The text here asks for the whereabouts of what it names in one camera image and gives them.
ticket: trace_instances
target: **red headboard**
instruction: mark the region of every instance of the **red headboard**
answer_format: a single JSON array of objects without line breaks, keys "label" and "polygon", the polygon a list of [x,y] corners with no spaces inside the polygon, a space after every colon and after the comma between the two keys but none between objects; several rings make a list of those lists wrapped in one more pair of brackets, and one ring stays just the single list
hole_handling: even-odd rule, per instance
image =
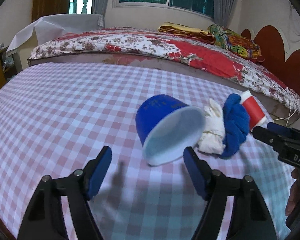
[{"label": "red headboard", "polygon": [[[251,39],[248,29],[245,29],[241,35]],[[260,46],[261,54],[266,59],[261,65],[300,96],[300,49],[293,52],[285,61],[282,37],[278,30],[271,25],[263,27],[254,42]]]}]

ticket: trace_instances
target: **blue bucket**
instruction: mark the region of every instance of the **blue bucket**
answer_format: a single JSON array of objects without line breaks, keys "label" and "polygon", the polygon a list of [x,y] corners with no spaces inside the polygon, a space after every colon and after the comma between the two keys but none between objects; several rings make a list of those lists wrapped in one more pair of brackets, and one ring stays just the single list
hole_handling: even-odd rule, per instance
[{"label": "blue bucket", "polygon": [[144,158],[158,166],[182,157],[186,147],[195,146],[203,132],[204,114],[171,96],[157,95],[138,109],[136,127]]}]

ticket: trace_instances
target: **floral bedsheet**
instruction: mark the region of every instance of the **floral bedsheet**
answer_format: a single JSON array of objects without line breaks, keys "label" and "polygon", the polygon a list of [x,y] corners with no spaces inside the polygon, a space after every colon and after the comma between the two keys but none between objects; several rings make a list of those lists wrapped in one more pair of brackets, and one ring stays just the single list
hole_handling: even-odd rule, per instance
[{"label": "floral bedsheet", "polygon": [[128,27],[68,33],[37,46],[29,59],[92,51],[142,54],[177,61],[274,98],[300,113],[300,96],[263,66],[218,46],[168,33]]}]

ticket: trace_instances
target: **red and white cup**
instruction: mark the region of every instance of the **red and white cup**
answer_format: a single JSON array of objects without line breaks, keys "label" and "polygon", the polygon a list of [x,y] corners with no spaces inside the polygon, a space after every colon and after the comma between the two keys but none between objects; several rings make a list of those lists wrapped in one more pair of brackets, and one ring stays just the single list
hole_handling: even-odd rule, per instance
[{"label": "red and white cup", "polygon": [[242,93],[240,104],[247,110],[250,116],[250,130],[256,126],[262,125],[265,121],[267,121],[265,114],[249,90]]}]

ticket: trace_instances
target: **metal bolt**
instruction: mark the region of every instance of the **metal bolt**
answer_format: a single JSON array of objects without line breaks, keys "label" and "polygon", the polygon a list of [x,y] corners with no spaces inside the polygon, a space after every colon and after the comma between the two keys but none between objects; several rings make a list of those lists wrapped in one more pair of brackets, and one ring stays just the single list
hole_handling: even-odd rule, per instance
[{"label": "metal bolt", "polygon": [[244,177],[244,179],[247,181],[247,182],[253,182],[253,178],[250,176],[250,175],[246,175]]},{"label": "metal bolt", "polygon": [[212,171],[212,174],[213,174],[214,176],[219,177],[219,176],[221,175],[221,171],[219,171],[219,170],[213,170],[213,171]]},{"label": "metal bolt", "polygon": [[83,174],[83,170],[81,170],[81,169],[78,169],[78,170],[74,171],[74,175],[77,176],[77,177],[80,177],[82,174]]},{"label": "metal bolt", "polygon": [[43,182],[47,182],[50,178],[51,178],[51,177],[50,177],[49,175],[44,175],[44,176],[42,177],[42,181],[43,181]]}]

